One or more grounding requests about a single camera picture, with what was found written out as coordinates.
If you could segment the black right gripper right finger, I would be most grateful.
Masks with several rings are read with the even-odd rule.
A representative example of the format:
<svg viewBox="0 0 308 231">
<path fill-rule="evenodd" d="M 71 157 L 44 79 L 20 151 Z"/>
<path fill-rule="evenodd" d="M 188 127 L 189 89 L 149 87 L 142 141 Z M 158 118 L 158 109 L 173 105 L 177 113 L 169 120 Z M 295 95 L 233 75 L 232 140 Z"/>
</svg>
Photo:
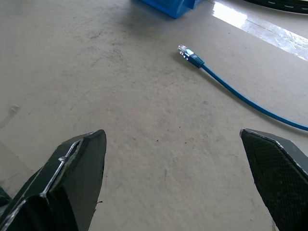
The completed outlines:
<svg viewBox="0 0 308 231">
<path fill-rule="evenodd" d="M 240 131 L 256 188 L 279 231 L 308 231 L 308 156 L 285 138 Z"/>
</svg>

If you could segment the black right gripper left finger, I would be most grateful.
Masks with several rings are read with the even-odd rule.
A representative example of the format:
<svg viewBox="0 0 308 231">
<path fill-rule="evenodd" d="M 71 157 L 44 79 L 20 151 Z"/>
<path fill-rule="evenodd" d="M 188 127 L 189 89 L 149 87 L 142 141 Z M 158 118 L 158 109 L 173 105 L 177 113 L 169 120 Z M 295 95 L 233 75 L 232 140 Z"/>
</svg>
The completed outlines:
<svg viewBox="0 0 308 231">
<path fill-rule="evenodd" d="M 0 231 L 88 231 L 103 182 L 105 131 L 61 143 L 0 216 Z"/>
</svg>

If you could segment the blue plastic box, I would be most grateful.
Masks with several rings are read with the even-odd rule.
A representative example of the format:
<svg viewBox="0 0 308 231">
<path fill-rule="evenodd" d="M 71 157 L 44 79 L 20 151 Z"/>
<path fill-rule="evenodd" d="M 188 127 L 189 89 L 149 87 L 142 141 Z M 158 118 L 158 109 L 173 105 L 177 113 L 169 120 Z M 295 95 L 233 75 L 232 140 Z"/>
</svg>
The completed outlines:
<svg viewBox="0 0 308 231">
<path fill-rule="evenodd" d="M 141 0 L 155 9 L 177 19 L 193 10 L 204 0 Z"/>
</svg>

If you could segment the black curved object with dashes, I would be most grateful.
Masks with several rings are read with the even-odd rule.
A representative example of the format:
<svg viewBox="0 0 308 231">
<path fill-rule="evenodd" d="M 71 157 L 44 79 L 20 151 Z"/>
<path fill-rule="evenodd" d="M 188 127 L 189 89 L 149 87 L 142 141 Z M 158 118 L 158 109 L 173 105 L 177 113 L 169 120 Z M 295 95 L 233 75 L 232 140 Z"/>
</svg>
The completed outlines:
<svg viewBox="0 0 308 231">
<path fill-rule="evenodd" d="M 308 0 L 244 0 L 263 7 L 299 14 L 308 14 Z"/>
</svg>

